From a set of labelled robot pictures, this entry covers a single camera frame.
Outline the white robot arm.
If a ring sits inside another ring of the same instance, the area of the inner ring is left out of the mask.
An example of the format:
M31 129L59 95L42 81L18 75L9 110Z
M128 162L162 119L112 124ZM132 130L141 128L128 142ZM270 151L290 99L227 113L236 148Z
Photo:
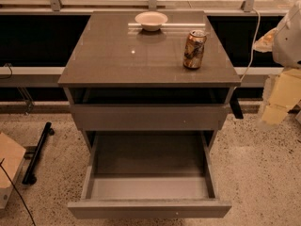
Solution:
M301 1L296 1L276 28L255 42L258 52L271 52L283 71L265 81L260 122L279 125L301 101Z

